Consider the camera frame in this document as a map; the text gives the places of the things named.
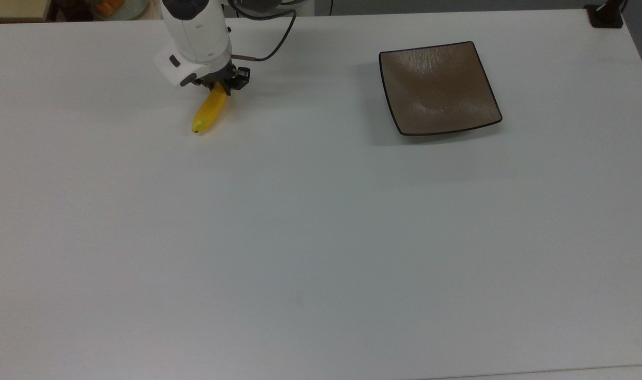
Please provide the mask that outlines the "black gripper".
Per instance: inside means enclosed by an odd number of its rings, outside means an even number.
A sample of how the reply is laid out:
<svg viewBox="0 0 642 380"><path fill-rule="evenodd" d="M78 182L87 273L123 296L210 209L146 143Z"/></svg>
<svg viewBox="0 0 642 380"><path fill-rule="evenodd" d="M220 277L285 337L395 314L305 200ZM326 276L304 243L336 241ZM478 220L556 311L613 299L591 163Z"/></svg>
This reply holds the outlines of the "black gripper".
<svg viewBox="0 0 642 380"><path fill-rule="evenodd" d="M228 96L231 96L234 91L240 91L249 84L250 74L250 68L235 67L234 64L227 64L222 69L210 73L209 79L196 79L193 80L193 84L212 90L219 83L223 89L228 90Z"/></svg>

